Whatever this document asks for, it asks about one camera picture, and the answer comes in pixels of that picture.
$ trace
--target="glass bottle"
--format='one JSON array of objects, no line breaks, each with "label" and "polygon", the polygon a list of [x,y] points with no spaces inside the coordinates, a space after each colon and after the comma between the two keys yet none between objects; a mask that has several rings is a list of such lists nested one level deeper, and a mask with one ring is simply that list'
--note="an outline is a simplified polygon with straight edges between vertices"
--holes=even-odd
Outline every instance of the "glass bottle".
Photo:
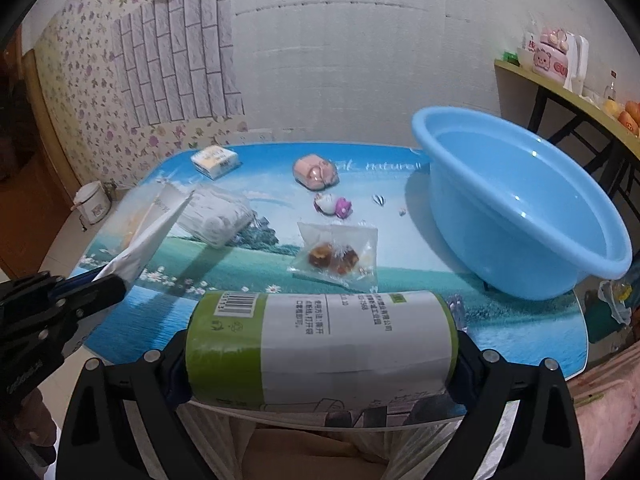
[{"label": "glass bottle", "polygon": [[614,83],[616,82],[616,73],[613,70],[611,71],[611,77],[613,79],[611,80],[611,83],[604,89],[604,94],[602,95],[602,97],[604,99],[611,99],[612,101],[615,101],[616,89],[614,88]]}]

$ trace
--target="white wall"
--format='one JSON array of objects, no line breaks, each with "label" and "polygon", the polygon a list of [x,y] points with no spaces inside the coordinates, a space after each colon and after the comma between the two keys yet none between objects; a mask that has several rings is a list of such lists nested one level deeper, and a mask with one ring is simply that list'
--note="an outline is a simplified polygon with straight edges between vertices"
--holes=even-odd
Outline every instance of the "white wall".
[{"label": "white wall", "polygon": [[22,53],[31,50],[66,0],[38,0],[22,20]]},{"label": "white wall", "polygon": [[515,51],[527,11],[589,40],[588,87],[602,92],[614,69],[619,100],[640,100],[640,56],[603,0],[232,0],[232,9],[252,128],[414,145],[409,120],[423,106],[499,114],[493,62]]}]

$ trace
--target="floral wallpaper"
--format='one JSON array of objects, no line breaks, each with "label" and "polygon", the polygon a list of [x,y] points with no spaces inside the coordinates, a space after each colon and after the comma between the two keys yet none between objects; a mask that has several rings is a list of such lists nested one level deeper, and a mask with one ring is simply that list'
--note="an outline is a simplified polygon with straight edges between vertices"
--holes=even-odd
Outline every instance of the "floral wallpaper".
[{"label": "floral wallpaper", "polygon": [[135,185],[163,159],[225,144],[246,132],[244,116],[216,116],[131,127],[120,99],[111,23],[149,0],[67,0],[34,48],[53,126],[82,184]]}]

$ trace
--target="pink toy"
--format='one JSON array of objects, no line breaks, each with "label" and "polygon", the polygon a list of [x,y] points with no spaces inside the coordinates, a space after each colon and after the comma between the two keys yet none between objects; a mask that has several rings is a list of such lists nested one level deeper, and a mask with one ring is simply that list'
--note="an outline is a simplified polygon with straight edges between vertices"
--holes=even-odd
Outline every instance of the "pink toy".
[{"label": "pink toy", "polygon": [[558,49],[545,44],[536,47],[536,53],[533,55],[533,71],[564,84],[568,73],[569,60]]},{"label": "pink toy", "polygon": [[327,216],[336,215],[343,220],[351,214],[351,202],[345,197],[336,198],[331,193],[317,193],[314,197],[314,207]]},{"label": "pink toy", "polygon": [[566,51],[567,39],[564,30],[545,27],[533,55],[533,71],[563,85],[569,72]]},{"label": "pink toy", "polygon": [[346,198],[340,197],[335,203],[335,215],[343,220],[351,214],[351,202]]},{"label": "pink toy", "polygon": [[334,164],[314,153],[305,155],[295,162],[293,176],[311,191],[320,191],[337,184],[340,180]]}]

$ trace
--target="pink cloth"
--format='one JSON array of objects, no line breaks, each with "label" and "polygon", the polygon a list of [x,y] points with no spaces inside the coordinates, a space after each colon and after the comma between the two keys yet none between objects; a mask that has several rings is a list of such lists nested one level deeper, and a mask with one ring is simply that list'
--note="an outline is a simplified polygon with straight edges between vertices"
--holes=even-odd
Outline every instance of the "pink cloth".
[{"label": "pink cloth", "polygon": [[569,381],[586,480],[600,480],[640,422],[640,344]]}]

